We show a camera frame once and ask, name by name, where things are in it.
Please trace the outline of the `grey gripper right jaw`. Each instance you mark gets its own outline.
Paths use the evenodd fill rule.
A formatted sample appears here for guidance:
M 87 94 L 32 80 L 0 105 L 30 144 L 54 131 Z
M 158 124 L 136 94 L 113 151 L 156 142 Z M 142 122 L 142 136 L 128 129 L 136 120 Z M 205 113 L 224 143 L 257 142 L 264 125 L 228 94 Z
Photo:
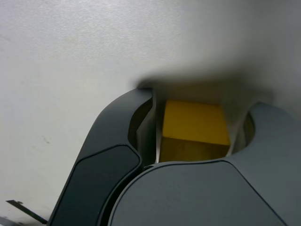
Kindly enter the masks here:
M 110 226 L 298 226 L 301 121 L 258 103 L 255 134 L 221 159 L 159 163 L 118 197 Z

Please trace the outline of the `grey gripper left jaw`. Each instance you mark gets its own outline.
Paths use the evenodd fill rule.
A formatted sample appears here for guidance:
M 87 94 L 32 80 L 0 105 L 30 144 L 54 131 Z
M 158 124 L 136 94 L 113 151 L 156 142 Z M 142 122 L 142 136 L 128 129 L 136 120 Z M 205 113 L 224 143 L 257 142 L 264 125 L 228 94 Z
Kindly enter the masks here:
M 105 226 L 126 185 L 143 171 L 136 132 L 153 106 L 151 89 L 133 89 L 92 125 L 48 224 Z

